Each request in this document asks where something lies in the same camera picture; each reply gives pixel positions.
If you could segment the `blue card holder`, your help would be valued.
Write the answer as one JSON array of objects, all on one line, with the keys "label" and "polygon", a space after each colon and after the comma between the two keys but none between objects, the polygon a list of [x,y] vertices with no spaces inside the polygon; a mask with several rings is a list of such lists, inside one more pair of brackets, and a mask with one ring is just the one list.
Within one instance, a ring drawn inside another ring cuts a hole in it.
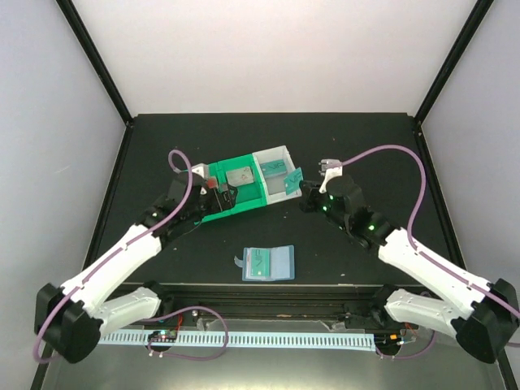
[{"label": "blue card holder", "polygon": [[295,279],[294,246],[244,248],[242,258],[234,257],[243,281],[275,282]]}]

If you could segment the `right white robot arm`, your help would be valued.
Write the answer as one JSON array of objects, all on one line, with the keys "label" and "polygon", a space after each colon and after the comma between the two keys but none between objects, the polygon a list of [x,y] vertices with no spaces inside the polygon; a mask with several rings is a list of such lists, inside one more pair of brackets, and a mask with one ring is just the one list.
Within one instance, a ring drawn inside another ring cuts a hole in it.
[{"label": "right white robot arm", "polygon": [[324,184],[303,180],[299,187],[304,212],[323,214],[353,243],[434,294],[425,297],[388,287],[369,308],[374,325],[413,323],[452,337],[481,362],[497,360],[519,328],[519,304],[511,283],[474,275],[417,242],[405,228],[372,210],[348,175]]}]

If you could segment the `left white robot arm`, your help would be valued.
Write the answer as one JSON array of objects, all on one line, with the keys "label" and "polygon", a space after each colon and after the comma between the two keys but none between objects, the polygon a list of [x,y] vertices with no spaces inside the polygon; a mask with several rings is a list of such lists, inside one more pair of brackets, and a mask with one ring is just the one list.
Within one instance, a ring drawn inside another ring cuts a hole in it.
[{"label": "left white robot arm", "polygon": [[36,297],[34,331],[67,362],[89,356],[106,334],[136,321],[168,323],[175,306],[155,283],[126,296],[110,295],[141,265],[206,216],[231,210],[238,190],[215,178],[176,173],[170,188],[123,237],[80,274],[59,286],[44,285]]}]

